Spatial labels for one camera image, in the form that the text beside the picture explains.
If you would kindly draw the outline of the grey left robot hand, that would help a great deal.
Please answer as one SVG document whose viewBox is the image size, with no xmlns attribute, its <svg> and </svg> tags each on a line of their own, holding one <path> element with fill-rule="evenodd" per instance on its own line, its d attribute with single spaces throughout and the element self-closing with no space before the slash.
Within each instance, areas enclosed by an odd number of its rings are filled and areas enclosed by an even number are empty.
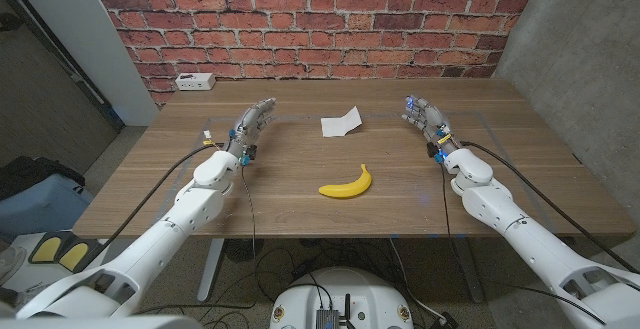
<svg viewBox="0 0 640 329">
<path fill-rule="evenodd" d="M 236 156 L 242 166 L 255 159 L 256 142 L 260 132 L 273 120 L 270 113 L 276 105 L 275 98 L 268 98 L 249 107 L 229 131 L 225 151 Z"/>
</svg>

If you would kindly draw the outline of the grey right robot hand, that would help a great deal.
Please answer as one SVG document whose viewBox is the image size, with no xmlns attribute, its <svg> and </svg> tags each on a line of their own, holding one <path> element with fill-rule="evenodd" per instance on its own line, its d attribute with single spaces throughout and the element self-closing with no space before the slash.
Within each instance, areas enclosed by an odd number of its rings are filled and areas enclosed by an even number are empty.
<svg viewBox="0 0 640 329">
<path fill-rule="evenodd" d="M 447 117 L 424 98 L 407 96 L 402 118 L 422 132 L 427 141 L 428 156 L 439 164 L 461 147 Z"/>
</svg>

